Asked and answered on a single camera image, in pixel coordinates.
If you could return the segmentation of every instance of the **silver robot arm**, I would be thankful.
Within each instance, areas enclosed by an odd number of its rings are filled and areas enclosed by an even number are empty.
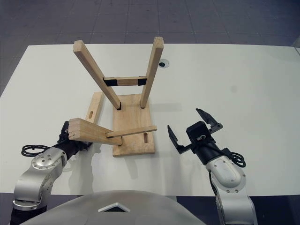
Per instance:
[[[35,156],[30,168],[17,181],[13,208],[30,211],[47,206],[53,183],[66,163],[66,153],[58,148],[49,148]]]
[[[227,148],[220,150],[211,134],[221,129],[222,124],[207,112],[196,110],[205,123],[210,124],[210,129],[203,121],[191,125],[186,131],[191,144],[183,146],[177,144],[177,138],[168,126],[172,143],[180,154],[191,149],[206,166],[222,225],[257,225],[254,204],[246,193],[246,175],[241,169],[246,166],[244,157]]]
[[[47,210],[49,197],[55,180],[61,175],[67,161],[80,150],[86,150],[92,143],[71,141],[68,138],[66,121],[62,127],[57,144],[26,145],[22,155],[34,157],[30,168],[21,175],[15,186],[15,199],[11,214],[11,225],[19,225]],[[28,152],[28,149],[44,149],[40,153]]]
[[[246,193],[246,175],[227,156],[206,164],[221,225],[257,225],[255,207]]]

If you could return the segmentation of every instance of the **black cable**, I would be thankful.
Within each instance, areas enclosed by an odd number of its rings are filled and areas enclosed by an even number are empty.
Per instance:
[[[57,144],[55,144],[53,147],[56,147],[57,145],[59,144],[62,144],[64,143],[66,140],[63,140]],[[43,152],[45,152],[47,149],[49,149],[50,147],[46,146],[46,145],[32,145],[32,144],[28,144],[28,145],[25,145],[23,146],[22,148],[22,151],[21,151],[21,154],[22,156],[26,156],[26,157],[35,157]],[[28,152],[27,150],[34,150],[34,149],[43,149],[42,151],[39,151],[39,152]]]
[[[241,168],[246,167],[245,159],[244,159],[244,157],[241,154],[236,153],[236,152],[231,152],[231,151],[229,151],[228,148],[224,148],[223,150],[220,150],[220,149],[213,148],[213,147],[211,147],[211,146],[209,146],[207,144],[205,146],[207,148],[210,148],[212,150],[217,151],[221,155],[227,156],[237,166],[239,166]]]

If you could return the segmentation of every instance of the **floor tile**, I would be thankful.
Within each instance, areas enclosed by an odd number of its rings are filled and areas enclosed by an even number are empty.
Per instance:
[[[244,1],[244,9],[250,17],[273,17],[270,5],[264,1]]]
[[[157,5],[158,0],[129,0],[130,5]]]
[[[4,85],[0,85],[0,96],[2,95],[4,89],[5,89],[5,86]]]
[[[40,17],[51,19],[56,17],[68,16],[74,3],[74,0],[50,0]]]
[[[15,16],[18,20],[30,20],[36,19],[41,16],[47,6],[47,3],[43,0],[41,1],[23,1],[24,4],[20,5],[19,12]]]
[[[66,22],[67,17],[38,18],[31,30],[31,34],[53,34],[59,33]]]
[[[128,5],[129,0],[102,0],[101,4]]]
[[[100,14],[127,14],[129,5],[116,4],[114,1],[104,1],[100,6]]]
[[[127,33],[125,38],[126,44],[149,44],[153,43],[154,37],[157,37],[158,33]]]
[[[104,15],[96,19],[94,32],[125,32],[127,15]]]
[[[82,40],[85,44],[90,43],[91,33],[59,34],[56,44],[73,44],[74,41]]]
[[[278,22],[282,31],[281,35],[300,35],[300,18],[280,17],[278,18]]]
[[[7,35],[27,35],[36,23],[36,18],[30,19],[14,19],[10,21],[5,29]]]
[[[217,14],[191,15],[194,31],[201,32],[226,32],[220,17]]]
[[[222,15],[221,19],[229,33],[257,34],[253,22],[248,16]]]
[[[10,69],[12,71],[12,74],[14,73],[16,67],[18,66],[19,62],[21,60],[21,57],[13,58],[13,61],[10,64]]]
[[[130,5],[129,6],[129,14],[149,14],[149,15],[157,15],[158,14],[158,6],[157,5]]]
[[[22,43],[17,57],[22,57],[29,45],[53,45],[56,43],[58,34],[34,34],[26,37]]]
[[[212,0],[186,0],[187,8],[192,15],[207,15],[216,13],[216,8]]]
[[[156,5],[132,5],[129,7],[127,31],[158,32],[158,30]]]
[[[284,25],[275,17],[251,17],[251,20],[260,34],[283,35]]]
[[[216,10],[222,15],[244,15],[244,7],[239,0],[213,0]]]
[[[76,15],[68,16],[66,22],[61,29],[62,33],[88,33],[94,28],[96,17],[87,16],[81,17]]]
[[[158,11],[160,14],[177,14],[185,15],[188,14],[188,8],[184,1],[170,1],[170,2],[161,2],[158,1]]]
[[[227,33],[195,33],[196,41],[200,44],[231,44]]]
[[[168,13],[159,15],[161,32],[192,32],[192,24],[188,15]]]
[[[196,39],[192,32],[179,33],[179,32],[163,32],[160,36],[164,38],[164,42],[167,44],[194,44]]]
[[[26,36],[5,36],[0,38],[0,58],[15,57]]]
[[[101,0],[76,1],[69,12],[70,15],[92,16],[97,15]]]
[[[102,32],[93,33],[91,44],[123,44],[125,43],[125,32]]]
[[[264,38],[259,34],[232,34],[229,33],[232,44],[238,45],[265,45]]]
[[[262,35],[266,45],[277,45],[277,46],[292,46],[297,37],[291,36],[274,36],[274,35]]]
[[[6,85],[12,75],[10,65],[13,59],[0,59],[0,85]]]

